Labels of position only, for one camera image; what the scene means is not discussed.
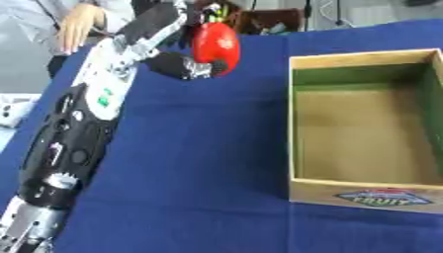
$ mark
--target wooden box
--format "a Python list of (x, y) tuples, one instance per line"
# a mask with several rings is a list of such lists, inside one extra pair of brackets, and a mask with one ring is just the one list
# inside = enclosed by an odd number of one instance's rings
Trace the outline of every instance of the wooden box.
[(293, 202), (443, 212), (439, 49), (290, 58)]

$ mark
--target white robotic segment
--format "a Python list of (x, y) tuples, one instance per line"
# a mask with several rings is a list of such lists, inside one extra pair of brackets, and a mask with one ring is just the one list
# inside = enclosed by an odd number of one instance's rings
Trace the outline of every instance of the white robotic segment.
[(118, 116), (136, 71), (136, 63), (124, 60), (114, 41), (104, 39), (91, 49), (72, 86), (85, 83), (85, 99), (91, 113), (100, 120), (111, 121)]

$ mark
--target cable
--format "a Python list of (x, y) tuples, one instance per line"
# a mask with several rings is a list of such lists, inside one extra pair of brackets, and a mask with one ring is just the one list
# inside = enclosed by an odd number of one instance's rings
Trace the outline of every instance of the cable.
[[(319, 8), (319, 12), (320, 12), (320, 15), (321, 15), (323, 18), (325, 18), (326, 20), (328, 20), (328, 21), (334, 23), (335, 25), (337, 25), (337, 24), (336, 24), (336, 21), (334, 21), (332, 18), (328, 17), (328, 16), (324, 13), (324, 9), (325, 9), (326, 7), (332, 5), (332, 3), (333, 3), (333, 0), (331, 0), (331, 1), (327, 2), (326, 4), (320, 6), (320, 8)], [(355, 28), (355, 25), (352, 24), (350, 21), (348, 21), (348, 20), (346, 20), (346, 19), (341, 19), (341, 21), (343, 22), (343, 25), (346, 25), (346, 26), (348, 26), (348, 27), (350, 27), (350, 28)]]
[(335, 0), (335, 2), (337, 3), (337, 21), (335, 25), (343, 26), (343, 20), (341, 19), (341, 0)]
[(312, 5), (310, 4), (310, 0), (307, 0), (307, 4), (305, 5), (304, 9), (304, 16), (305, 16), (305, 32), (307, 32), (310, 29), (310, 16), (312, 14)]
[(251, 6), (251, 11), (255, 10), (256, 5), (257, 5), (257, 0), (253, 0), (252, 6)]

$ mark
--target blue table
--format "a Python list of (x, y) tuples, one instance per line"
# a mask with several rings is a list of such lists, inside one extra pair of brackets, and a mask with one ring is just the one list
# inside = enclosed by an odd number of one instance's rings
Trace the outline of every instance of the blue table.
[[(288, 57), (443, 46), (443, 21), (243, 37), (230, 75), (183, 83), (144, 66), (119, 134), (57, 241), (61, 253), (441, 253), (443, 216), (289, 204)], [(70, 85), (70, 57), (0, 157), (0, 208), (27, 144)]]

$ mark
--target box rim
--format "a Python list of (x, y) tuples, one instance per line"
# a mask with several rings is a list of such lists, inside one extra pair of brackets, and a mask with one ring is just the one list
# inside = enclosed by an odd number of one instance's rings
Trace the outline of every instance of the box rim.
[[(423, 185), (423, 184), (399, 184), (399, 183), (368, 183), (368, 182), (347, 182), (347, 181), (337, 181), (337, 180), (320, 180), (320, 179), (305, 179), (296, 177), (296, 166), (294, 162), (294, 112), (292, 108), (294, 107), (294, 75), (293, 71), (295, 69), (300, 69), (296, 65), (296, 61), (299, 59), (320, 59), (320, 58), (331, 58), (331, 57), (352, 57), (358, 55), (384, 55), (384, 54), (402, 54), (402, 53), (423, 53), (422, 59), (426, 59), (435, 69), (437, 77), (439, 79), (440, 85), (443, 88), (443, 53), (440, 48), (423, 48), (423, 49), (405, 49), (405, 50), (384, 50), (384, 51), (365, 51), (365, 52), (350, 52), (350, 53), (332, 53), (332, 54), (321, 54), (321, 55), (305, 55), (305, 56), (290, 56), (289, 58), (289, 102), (288, 102), (288, 141), (287, 148), (289, 151), (289, 183), (307, 183), (307, 184), (321, 184), (329, 186), (348, 186), (348, 187), (368, 187), (368, 188), (402, 188), (402, 189), (422, 189), (422, 190), (443, 190), (443, 186), (439, 185)], [(395, 61), (396, 64), (401, 63), (413, 63), (413, 62), (400, 62)], [(383, 63), (373, 62), (370, 65), (380, 65)]]

